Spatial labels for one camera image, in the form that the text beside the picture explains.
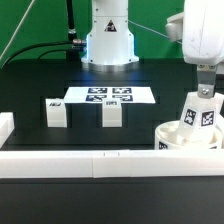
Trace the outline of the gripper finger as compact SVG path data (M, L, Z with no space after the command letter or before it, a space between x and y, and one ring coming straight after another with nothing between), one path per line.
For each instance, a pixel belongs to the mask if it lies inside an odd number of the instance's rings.
M197 81L199 98L210 99L214 96L216 67L214 65L198 65Z

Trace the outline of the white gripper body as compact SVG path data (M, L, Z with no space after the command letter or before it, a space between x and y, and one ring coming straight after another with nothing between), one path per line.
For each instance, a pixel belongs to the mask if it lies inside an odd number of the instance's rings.
M182 51L190 64L224 60L224 0L185 0Z

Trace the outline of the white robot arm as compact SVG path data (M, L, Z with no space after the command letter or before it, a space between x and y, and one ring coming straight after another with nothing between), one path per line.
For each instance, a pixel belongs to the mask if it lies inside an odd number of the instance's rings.
M185 0L184 11L167 19L168 38L182 42L184 61L197 66L198 96L211 98L224 62L224 0ZM84 68L124 71L139 61L128 28L128 0L92 0Z

